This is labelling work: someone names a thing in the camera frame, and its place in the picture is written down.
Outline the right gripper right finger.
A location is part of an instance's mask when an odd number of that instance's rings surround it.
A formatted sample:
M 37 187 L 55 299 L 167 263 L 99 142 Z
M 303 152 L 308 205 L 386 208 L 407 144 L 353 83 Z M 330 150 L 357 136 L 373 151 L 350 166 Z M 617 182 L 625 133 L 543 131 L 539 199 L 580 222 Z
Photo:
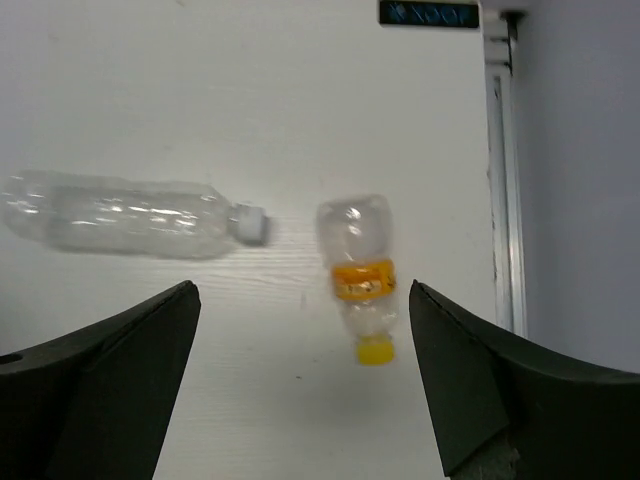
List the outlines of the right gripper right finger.
M 638 478 L 638 374 L 544 348 L 420 282 L 409 313 L 447 478 Z

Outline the clear plastic bottle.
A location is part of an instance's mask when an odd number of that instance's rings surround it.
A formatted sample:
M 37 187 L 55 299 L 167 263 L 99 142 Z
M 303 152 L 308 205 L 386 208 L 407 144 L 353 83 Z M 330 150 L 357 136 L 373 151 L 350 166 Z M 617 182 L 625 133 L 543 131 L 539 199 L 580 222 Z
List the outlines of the clear plastic bottle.
M 1 213 L 17 236 L 74 253 L 208 260 L 269 237 L 263 208 L 189 182 L 27 170 L 5 183 Z

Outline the small clear yellow-cap bottle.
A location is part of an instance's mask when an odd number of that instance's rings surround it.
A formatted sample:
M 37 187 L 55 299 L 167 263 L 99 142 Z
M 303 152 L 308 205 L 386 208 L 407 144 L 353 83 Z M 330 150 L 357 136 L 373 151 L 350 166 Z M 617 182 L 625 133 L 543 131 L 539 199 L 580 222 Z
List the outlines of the small clear yellow-cap bottle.
M 379 366 L 391 362 L 399 304 L 386 198 L 371 194 L 327 201 L 317 209 L 316 232 L 332 294 L 358 363 Z

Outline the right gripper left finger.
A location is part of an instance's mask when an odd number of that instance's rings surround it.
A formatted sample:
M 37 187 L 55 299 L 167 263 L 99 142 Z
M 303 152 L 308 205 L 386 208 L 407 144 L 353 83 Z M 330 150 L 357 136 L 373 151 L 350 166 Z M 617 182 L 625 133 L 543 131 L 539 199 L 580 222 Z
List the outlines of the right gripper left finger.
M 150 479 L 195 338 L 197 286 L 1 358 L 4 479 Z

